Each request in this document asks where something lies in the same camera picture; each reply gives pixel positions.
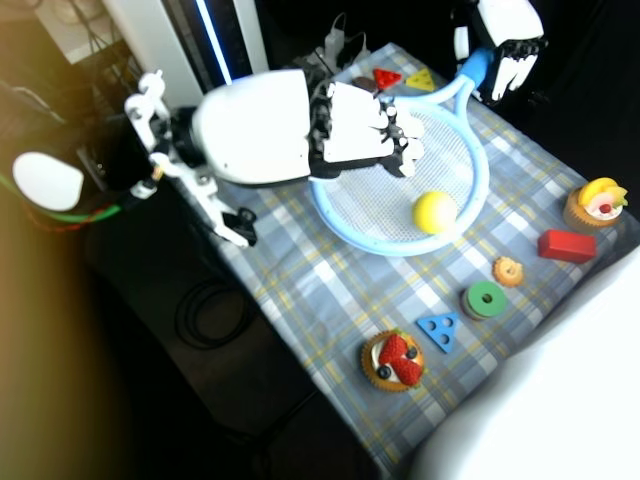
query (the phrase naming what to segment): robotic hand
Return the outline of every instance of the robotic hand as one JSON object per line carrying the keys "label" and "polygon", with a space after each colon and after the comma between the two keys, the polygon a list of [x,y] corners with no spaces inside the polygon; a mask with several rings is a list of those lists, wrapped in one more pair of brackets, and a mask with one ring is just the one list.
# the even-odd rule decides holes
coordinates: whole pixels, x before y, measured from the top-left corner
{"label": "robotic hand", "polygon": [[[255,215],[220,200],[216,179],[272,186],[378,163],[405,177],[424,154],[422,123],[393,101],[332,82],[309,95],[301,70],[245,77],[209,92],[197,108],[176,112],[162,101],[162,72],[145,74],[139,90],[125,112],[149,162],[204,212],[213,233],[239,247],[256,242]],[[155,191],[140,187],[139,198]]]}
{"label": "robotic hand", "polygon": [[486,103],[500,101],[507,88],[520,88],[547,46],[542,22],[529,0],[461,0],[452,18],[459,62],[479,45],[495,51],[494,64],[480,91]]}

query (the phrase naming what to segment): checkered cloth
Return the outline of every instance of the checkered cloth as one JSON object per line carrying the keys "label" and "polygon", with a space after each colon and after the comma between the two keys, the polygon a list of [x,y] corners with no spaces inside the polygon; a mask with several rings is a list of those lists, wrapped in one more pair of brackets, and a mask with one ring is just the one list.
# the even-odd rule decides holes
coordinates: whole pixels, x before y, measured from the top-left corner
{"label": "checkered cloth", "polygon": [[[370,76],[376,66],[405,76],[424,68],[390,44],[337,78]],[[400,86],[392,93],[423,92]],[[464,237],[430,254],[386,258],[346,244],[322,222],[305,183],[221,189],[226,201],[257,214],[259,236],[247,250],[217,243],[223,258],[385,476],[399,474],[407,454],[596,264],[546,260],[536,250],[546,230],[567,228],[565,198],[585,180],[476,101],[469,119],[489,157],[491,193]],[[600,259],[629,250],[639,237],[640,226],[625,214],[597,235]],[[508,309],[499,318],[461,315],[453,351],[444,354],[415,321],[460,312],[460,293],[492,280],[501,255],[524,264],[525,284],[506,289]],[[428,368],[421,387],[402,394],[374,388],[360,367],[365,341],[397,327],[420,343]]]}

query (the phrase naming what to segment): blue triangle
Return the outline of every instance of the blue triangle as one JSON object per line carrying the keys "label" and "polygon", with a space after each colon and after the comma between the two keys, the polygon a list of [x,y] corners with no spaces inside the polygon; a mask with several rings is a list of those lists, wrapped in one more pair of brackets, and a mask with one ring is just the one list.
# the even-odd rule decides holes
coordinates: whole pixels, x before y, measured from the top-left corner
{"label": "blue triangle", "polygon": [[416,323],[444,353],[451,353],[459,321],[458,314],[451,312],[420,318]]}

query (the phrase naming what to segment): red rectangular block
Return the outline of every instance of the red rectangular block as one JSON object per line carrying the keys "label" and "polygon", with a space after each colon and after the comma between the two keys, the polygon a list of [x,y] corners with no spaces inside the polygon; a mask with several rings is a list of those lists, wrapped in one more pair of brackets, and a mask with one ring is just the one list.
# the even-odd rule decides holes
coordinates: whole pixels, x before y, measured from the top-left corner
{"label": "red rectangular block", "polygon": [[565,262],[584,263],[596,256],[596,237],[547,230],[538,239],[538,255]]}

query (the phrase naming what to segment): black floor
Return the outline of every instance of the black floor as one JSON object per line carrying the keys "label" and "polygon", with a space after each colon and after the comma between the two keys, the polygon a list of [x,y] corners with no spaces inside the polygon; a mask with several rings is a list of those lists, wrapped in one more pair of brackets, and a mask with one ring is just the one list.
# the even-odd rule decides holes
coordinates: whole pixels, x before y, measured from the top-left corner
{"label": "black floor", "polygon": [[[101,277],[97,292],[123,298],[122,311],[105,319],[140,419],[146,478],[376,478],[355,436],[259,314],[216,350],[198,351],[176,337],[174,312],[183,295],[204,279],[232,279],[203,261],[179,199],[165,187],[136,210],[93,226],[87,244]],[[234,295],[205,305],[201,325],[221,334],[241,305]],[[266,449],[224,430],[260,436],[314,391]]]}

